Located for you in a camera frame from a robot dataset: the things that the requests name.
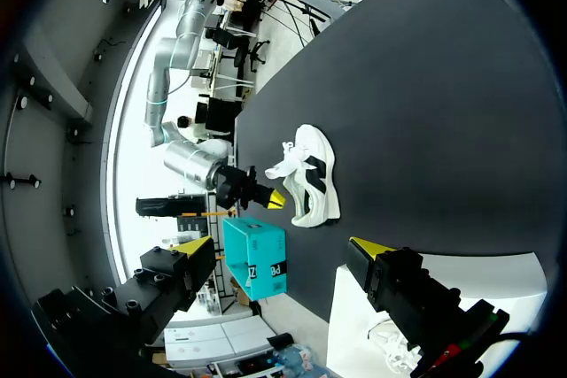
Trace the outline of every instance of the white sneaker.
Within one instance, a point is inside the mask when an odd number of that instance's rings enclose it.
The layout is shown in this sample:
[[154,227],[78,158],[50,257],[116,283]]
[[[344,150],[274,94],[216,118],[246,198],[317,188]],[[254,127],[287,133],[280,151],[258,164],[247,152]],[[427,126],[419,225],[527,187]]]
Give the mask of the white sneaker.
[[313,228],[340,217],[337,191],[332,182],[335,154],[325,135],[304,124],[295,134],[295,145],[283,144],[283,161],[266,170],[269,179],[284,177],[283,185],[295,202],[291,223]]

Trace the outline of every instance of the person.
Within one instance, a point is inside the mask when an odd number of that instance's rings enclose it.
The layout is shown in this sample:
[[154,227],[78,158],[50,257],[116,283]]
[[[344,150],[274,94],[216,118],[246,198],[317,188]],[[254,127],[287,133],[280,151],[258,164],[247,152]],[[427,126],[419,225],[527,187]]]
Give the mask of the person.
[[182,115],[177,119],[179,133],[189,140],[206,140],[214,136],[230,135],[230,132],[219,132],[205,128],[205,123],[196,123],[194,119]]

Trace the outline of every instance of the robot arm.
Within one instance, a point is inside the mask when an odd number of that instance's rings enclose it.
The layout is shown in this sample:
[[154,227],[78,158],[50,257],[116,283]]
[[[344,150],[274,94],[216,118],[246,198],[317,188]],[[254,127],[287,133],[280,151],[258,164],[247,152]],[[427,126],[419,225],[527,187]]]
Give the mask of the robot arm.
[[159,42],[150,75],[145,110],[145,124],[151,130],[152,147],[171,142],[172,137],[178,138],[175,135],[175,126],[169,126],[168,129],[164,128],[165,125],[162,126],[169,92],[169,69],[190,70],[193,67],[206,18],[215,6],[216,0],[186,0],[175,30],[176,38],[163,38]]

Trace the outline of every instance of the black table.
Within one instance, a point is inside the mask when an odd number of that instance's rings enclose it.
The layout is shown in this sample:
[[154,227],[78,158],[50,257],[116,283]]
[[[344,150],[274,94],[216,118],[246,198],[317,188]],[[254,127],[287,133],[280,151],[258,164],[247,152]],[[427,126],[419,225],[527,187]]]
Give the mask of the black table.
[[238,165],[263,171],[309,123],[329,138],[342,218],[287,232],[288,293],[328,320],[350,236],[429,253],[535,251],[553,275],[565,208],[563,94],[514,0],[364,0],[238,117]]

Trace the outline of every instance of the teal box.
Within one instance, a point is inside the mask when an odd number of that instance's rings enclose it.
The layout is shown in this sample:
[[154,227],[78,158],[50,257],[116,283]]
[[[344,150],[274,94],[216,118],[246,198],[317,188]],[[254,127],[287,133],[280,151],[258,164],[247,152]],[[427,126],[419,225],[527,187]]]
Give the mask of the teal box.
[[252,300],[287,291],[285,231],[253,218],[222,221],[226,263]]

